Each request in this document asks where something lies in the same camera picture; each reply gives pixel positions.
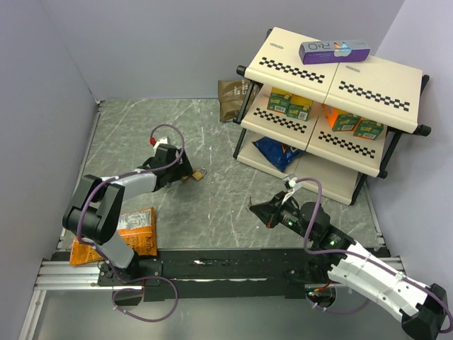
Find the brass padlock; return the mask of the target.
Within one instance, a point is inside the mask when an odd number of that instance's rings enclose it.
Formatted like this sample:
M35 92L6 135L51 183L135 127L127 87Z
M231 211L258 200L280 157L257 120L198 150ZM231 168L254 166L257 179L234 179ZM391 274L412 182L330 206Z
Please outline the brass padlock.
M201 168L199 170L194 170L191 175L188 176L183 176L182 181L187 181L188 179L195 179L196 181L202 180L207 173L207 170L205 168Z

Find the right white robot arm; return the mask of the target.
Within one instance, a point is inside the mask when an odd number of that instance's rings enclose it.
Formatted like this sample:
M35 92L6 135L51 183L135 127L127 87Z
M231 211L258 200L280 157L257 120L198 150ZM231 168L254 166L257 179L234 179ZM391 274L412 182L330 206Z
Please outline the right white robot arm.
M318 258L309 264L315 281L329 279L361 294L398 320L412 339L436 339L452 331L443 327L452 321L443 287L419 283L378 259L334 227L320 201L298 205L281 191L249 210L266 227L281 224L303 237L304 250Z

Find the blue snack bag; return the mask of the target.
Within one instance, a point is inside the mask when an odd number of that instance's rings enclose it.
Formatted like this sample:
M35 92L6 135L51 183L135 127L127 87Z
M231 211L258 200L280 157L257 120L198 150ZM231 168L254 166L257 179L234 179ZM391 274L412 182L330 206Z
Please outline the blue snack bag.
M278 171L284 172L286 168L304 151L278 142L269 137L262 137L254 142L253 146L270 162Z

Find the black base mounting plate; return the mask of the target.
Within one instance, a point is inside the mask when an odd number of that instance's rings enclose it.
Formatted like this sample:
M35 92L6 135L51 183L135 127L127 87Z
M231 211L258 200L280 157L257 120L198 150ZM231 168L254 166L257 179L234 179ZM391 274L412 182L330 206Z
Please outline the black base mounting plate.
M309 290L331 289L326 257L302 248L164 249L139 260L132 283L146 302L179 297L304 299Z

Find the orange chips bag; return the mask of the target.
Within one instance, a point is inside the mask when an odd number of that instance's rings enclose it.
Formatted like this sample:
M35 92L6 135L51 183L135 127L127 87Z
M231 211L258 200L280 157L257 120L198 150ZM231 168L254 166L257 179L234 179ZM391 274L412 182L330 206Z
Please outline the orange chips bag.
M125 241L139 256L156 256L156 214L153 207L120 216L117 230ZM75 237L72 242L69 263L72 266L101 261L102 257L92 247L80 244Z

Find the brown foil pouch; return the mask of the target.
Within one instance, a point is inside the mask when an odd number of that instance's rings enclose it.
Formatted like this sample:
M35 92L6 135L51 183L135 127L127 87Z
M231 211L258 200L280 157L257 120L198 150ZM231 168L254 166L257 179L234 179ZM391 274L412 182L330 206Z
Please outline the brown foil pouch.
M249 84L250 81L247 79L233 81L219 80L217 82L220 122L225 123L238 116L246 97Z

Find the beige three-tier shelf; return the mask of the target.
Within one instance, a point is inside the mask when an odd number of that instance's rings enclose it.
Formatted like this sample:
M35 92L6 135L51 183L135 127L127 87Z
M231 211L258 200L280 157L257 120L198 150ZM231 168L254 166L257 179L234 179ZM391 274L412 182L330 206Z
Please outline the beige three-tier shelf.
M317 178L325 197L353 205L369 177L386 177L403 134L430 134L418 122L430 78L373 56L307 64L307 49L334 54L340 45L271 28L252 62L238 66L249 86L234 157L279 178Z

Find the green box far left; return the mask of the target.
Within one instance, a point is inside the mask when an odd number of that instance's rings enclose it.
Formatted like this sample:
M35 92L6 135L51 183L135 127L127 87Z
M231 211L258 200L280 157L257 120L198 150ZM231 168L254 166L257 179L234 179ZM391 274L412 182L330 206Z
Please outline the green box far left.
M286 115L291 105L292 94L290 92L272 87L268 98L267 109Z

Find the orange green box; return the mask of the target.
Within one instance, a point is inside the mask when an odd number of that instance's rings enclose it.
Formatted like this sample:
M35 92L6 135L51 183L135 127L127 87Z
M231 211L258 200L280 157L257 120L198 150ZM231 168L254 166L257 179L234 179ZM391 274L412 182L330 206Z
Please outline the orange green box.
M360 116L323 104L328 124L334 132L350 132L355 129Z

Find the green box far right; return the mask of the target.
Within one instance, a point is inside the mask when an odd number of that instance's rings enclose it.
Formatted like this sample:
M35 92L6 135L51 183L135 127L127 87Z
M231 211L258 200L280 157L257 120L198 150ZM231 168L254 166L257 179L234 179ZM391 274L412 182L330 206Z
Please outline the green box far right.
M383 130L384 125L382 123L367 118L360 118L353 135L366 140L376 140Z

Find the purple toothpaste box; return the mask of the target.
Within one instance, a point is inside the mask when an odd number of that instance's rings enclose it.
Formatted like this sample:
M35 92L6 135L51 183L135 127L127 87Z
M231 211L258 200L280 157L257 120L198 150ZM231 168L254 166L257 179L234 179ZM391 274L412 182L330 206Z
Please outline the purple toothpaste box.
M369 53L370 47L365 40L313 41L302 42L299 46L303 64L362 62Z

